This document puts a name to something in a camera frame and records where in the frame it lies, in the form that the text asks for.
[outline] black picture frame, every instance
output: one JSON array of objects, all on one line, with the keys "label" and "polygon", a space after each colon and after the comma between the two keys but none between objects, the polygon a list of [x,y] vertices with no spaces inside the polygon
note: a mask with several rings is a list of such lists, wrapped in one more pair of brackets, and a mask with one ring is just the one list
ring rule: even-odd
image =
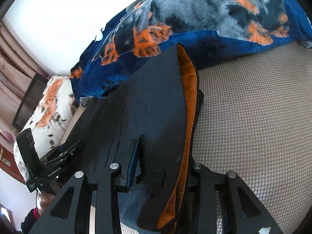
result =
[{"label": "black picture frame", "polygon": [[[12,126],[18,131],[21,132],[22,129],[24,128],[25,124],[27,123],[28,119],[31,117],[32,113],[35,111],[39,101],[41,100],[42,93],[44,89],[46,88],[46,85],[48,83],[48,79],[45,78],[44,76],[40,75],[39,73],[36,73],[32,81],[30,82],[30,85],[21,101],[20,106],[18,107],[18,111],[15,114],[15,117],[12,122]],[[37,88],[36,96],[34,99],[34,103],[32,104],[32,112],[29,117],[24,117],[25,122],[18,122],[20,118],[20,112],[22,110],[22,107],[24,106],[25,102],[28,100],[29,94],[31,94],[32,90],[34,89],[35,86],[39,85],[39,89]]]}]

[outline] red object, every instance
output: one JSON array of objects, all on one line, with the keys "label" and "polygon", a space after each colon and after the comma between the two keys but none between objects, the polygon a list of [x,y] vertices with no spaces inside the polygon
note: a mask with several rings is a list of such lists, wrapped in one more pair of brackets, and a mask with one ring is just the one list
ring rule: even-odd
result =
[{"label": "red object", "polygon": [[34,209],[32,210],[32,213],[34,214],[35,219],[38,220],[38,218],[40,217],[40,216],[39,216],[39,213],[38,213],[38,209],[37,209],[37,208],[34,208]]}]

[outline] orange fabric lining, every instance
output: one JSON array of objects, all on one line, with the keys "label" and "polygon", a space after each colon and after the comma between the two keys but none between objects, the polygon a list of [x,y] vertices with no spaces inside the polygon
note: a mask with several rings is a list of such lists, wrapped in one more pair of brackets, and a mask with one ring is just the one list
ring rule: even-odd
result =
[{"label": "orange fabric lining", "polygon": [[191,134],[195,119],[196,96],[197,96],[196,71],[191,60],[188,58],[184,48],[181,45],[178,45],[178,56],[180,62],[181,79],[184,88],[185,102],[187,107],[186,138],[179,176],[176,185],[174,187],[174,190],[171,194],[171,197],[158,219],[157,223],[158,229],[164,227],[168,222],[170,222],[172,219],[175,218],[176,200],[178,203],[178,210],[180,210],[181,208],[188,173],[188,159],[190,154]]}]

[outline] blue blanket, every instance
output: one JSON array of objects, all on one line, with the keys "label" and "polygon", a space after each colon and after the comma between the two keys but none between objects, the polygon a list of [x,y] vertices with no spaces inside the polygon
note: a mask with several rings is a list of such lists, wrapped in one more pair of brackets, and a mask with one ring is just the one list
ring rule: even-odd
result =
[{"label": "blue blanket", "polygon": [[146,61],[181,43],[198,69],[291,42],[312,41],[296,0],[137,0],[71,69],[75,98],[104,98]]}]

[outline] pillow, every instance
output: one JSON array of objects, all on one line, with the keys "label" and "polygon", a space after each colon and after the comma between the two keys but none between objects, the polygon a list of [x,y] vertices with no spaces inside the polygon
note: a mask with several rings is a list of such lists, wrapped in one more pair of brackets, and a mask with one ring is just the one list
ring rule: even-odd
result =
[{"label": "pillow", "polygon": [[[39,158],[60,144],[76,109],[70,79],[65,76],[53,76],[47,83],[35,112],[23,128],[31,128]],[[28,171],[16,142],[13,151],[16,165],[27,180]]]}]

